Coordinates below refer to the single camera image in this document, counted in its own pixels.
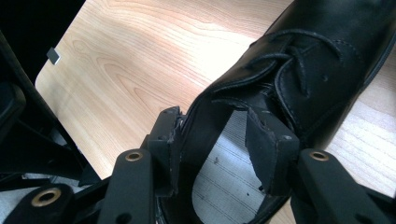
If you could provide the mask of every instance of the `round metal insert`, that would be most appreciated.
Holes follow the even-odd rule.
[[[57,188],[53,189],[45,189],[39,192],[32,200],[33,207],[43,207],[47,206],[51,203],[54,203],[56,200],[61,197],[61,190]]]
[[[328,161],[329,160],[328,155],[324,154],[323,152],[319,152],[319,151],[313,151],[313,152],[309,153],[309,156],[317,161]]]
[[[143,154],[141,152],[131,152],[125,156],[125,160],[127,161],[138,161],[143,158]]]

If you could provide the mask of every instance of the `light wooden surface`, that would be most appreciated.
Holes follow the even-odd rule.
[[[87,0],[36,87],[102,178],[159,112],[193,99],[291,0]],[[358,182],[396,186],[396,52],[328,147]],[[293,222],[290,208],[273,223]]]

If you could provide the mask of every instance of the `shoe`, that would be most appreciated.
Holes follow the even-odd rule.
[[[394,0],[296,0],[240,60],[194,101],[171,143],[172,197],[159,223],[202,223],[191,192],[235,110],[247,111],[246,146],[267,195],[249,223],[288,199],[287,166],[325,148],[396,40]]]

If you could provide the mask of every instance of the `black fabric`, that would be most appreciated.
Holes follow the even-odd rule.
[[[394,0],[294,1],[192,104],[174,136],[175,148],[181,149],[179,194],[159,200],[160,222],[201,223],[191,202],[193,182],[234,109],[262,108],[300,138],[301,148],[325,148],[388,57],[395,30]],[[256,125],[268,128],[261,121]],[[265,161],[252,160],[253,166]],[[288,196],[267,195],[250,223],[266,222]]]

